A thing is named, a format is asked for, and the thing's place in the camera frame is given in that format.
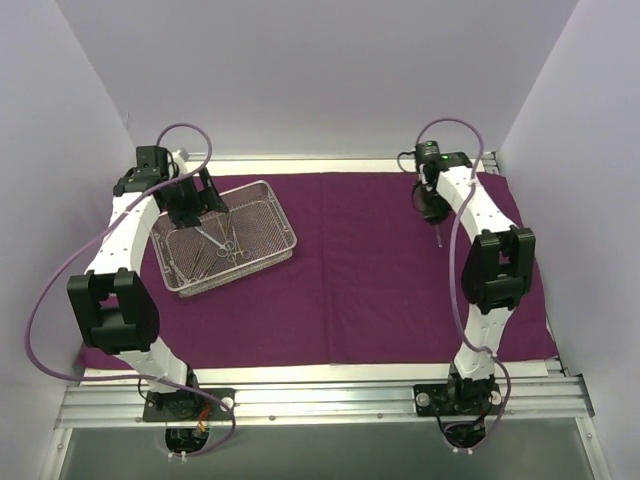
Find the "silver surgical tweezers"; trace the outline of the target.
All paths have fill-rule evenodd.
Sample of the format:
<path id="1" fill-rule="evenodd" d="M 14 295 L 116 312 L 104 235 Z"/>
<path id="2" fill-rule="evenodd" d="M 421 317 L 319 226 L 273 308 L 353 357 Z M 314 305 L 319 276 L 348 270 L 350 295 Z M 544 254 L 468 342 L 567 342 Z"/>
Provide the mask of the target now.
<path id="1" fill-rule="evenodd" d="M 435 225 L 434 228 L 435 228 L 435 234 L 436 234 L 436 240 L 437 240 L 438 248 L 443 248 L 440 226 L 439 225 Z"/>

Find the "metal mesh instrument tray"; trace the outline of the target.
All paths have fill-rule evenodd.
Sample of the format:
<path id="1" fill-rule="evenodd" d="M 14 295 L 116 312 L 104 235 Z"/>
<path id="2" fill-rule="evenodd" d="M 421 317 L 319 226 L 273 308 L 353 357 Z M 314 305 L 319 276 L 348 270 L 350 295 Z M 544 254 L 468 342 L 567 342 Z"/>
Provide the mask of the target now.
<path id="1" fill-rule="evenodd" d="M 151 242 L 165 287 L 181 298 L 221 287 L 289 259 L 297 237 L 264 180 L 228 190 L 227 213 L 209 212 L 179 229 L 163 214 Z"/>

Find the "purple cloth wrap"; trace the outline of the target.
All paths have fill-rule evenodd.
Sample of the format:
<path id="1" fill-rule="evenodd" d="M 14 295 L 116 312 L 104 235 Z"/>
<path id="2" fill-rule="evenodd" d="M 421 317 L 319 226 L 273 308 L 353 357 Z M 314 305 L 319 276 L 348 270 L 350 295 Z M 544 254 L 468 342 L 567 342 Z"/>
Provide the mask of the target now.
<path id="1" fill-rule="evenodd" d="M 414 209 L 405 174 L 323 173 L 268 177 L 298 242 L 290 259 L 180 298 L 164 285 L 153 250 L 142 280 L 161 335 L 195 368 L 317 364 L 447 363 L 458 352 L 450 269 L 470 242 L 435 229 Z"/>

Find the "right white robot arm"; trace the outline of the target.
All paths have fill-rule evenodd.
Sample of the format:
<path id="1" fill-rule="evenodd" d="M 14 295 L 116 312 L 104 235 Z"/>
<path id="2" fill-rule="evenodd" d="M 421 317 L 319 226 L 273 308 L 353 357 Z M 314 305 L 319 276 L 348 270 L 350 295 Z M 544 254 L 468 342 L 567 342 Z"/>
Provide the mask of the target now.
<path id="1" fill-rule="evenodd" d="M 499 209 L 466 154 L 443 154 L 437 142 L 425 141 L 415 146 L 414 161 L 414 195 L 423 218 L 438 226 L 454 216 L 450 267 L 456 266 L 460 227 L 471 242 L 462 275 L 453 278 L 450 288 L 464 295 L 469 309 L 465 324 L 454 317 L 462 344 L 443 390 L 447 406 L 464 413 L 479 402 L 480 394 L 494 389 L 494 356 L 506 323 L 531 290 L 536 239 L 531 229 L 517 226 Z"/>

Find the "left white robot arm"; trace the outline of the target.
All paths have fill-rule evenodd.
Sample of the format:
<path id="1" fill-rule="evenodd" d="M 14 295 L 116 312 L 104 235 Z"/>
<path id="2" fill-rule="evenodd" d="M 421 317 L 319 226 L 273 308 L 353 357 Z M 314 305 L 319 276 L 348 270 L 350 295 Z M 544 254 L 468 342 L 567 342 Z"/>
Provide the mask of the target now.
<path id="1" fill-rule="evenodd" d="M 151 230 L 161 215 L 178 229 L 200 226 L 209 212 L 226 214 L 207 171 L 187 177 L 181 160 L 161 146 L 141 146 L 136 164 L 113 188 L 108 232 L 84 274 L 67 293 L 86 346 L 127 363 L 148 381 L 153 400 L 179 419 L 202 405 L 193 369 L 160 336 L 160 315 L 140 278 Z"/>

